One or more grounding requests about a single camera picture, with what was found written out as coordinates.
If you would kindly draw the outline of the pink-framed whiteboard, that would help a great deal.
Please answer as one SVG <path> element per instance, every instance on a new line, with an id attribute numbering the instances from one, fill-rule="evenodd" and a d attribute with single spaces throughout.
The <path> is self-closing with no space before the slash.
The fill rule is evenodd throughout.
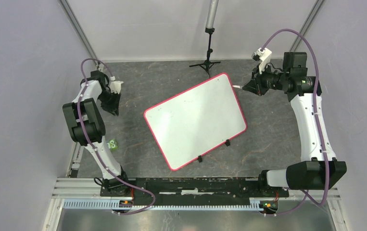
<path id="1" fill-rule="evenodd" d="M 143 116 L 172 171 L 196 161 L 247 129 L 227 73 L 148 108 Z"/>

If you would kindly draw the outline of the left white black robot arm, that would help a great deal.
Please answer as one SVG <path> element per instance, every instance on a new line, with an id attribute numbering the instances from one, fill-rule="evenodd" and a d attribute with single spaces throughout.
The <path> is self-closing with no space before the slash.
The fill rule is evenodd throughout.
<path id="1" fill-rule="evenodd" d="M 97 101 L 102 110 L 119 115 L 121 82 L 95 70 L 81 81 L 80 92 L 70 103 L 63 105 L 63 114 L 74 142 L 85 147 L 97 162 L 102 178 L 95 179 L 102 196 L 125 196 L 130 182 L 122 166 L 115 160 L 105 139 L 106 128 Z"/>

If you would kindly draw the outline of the green monster eraser toy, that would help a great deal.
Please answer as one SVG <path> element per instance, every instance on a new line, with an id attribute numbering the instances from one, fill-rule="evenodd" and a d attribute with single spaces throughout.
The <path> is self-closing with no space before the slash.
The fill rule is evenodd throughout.
<path id="1" fill-rule="evenodd" d="M 107 146 L 108 146 L 110 151 L 118 149 L 118 143 L 117 143 L 116 139 L 109 140 L 107 142 Z"/>

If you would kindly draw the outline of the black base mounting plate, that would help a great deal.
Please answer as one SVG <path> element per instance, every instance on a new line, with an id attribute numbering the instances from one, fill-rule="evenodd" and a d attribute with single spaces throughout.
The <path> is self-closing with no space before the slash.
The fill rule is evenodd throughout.
<path id="1" fill-rule="evenodd" d="M 132 197 L 133 205 L 229 206 L 248 205 L 250 198 L 287 198 L 289 192 L 270 187 L 255 177 L 95 179 L 103 197 Z"/>

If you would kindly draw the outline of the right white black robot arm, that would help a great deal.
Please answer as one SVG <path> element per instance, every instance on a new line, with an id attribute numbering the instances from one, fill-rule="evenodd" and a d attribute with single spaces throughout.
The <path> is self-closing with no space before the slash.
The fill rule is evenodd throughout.
<path id="1" fill-rule="evenodd" d="M 297 119 L 301 139 L 301 162 L 281 170 L 264 170 L 257 190 L 270 196 L 277 187 L 292 190 L 332 188 L 347 172 L 344 161 L 338 161 L 332 150 L 323 116 L 321 89 L 314 89 L 315 76 L 308 76 L 305 52 L 285 52 L 282 68 L 270 67 L 271 51 L 258 50 L 253 59 L 259 64 L 242 90 L 263 96 L 269 89 L 287 95 Z"/>

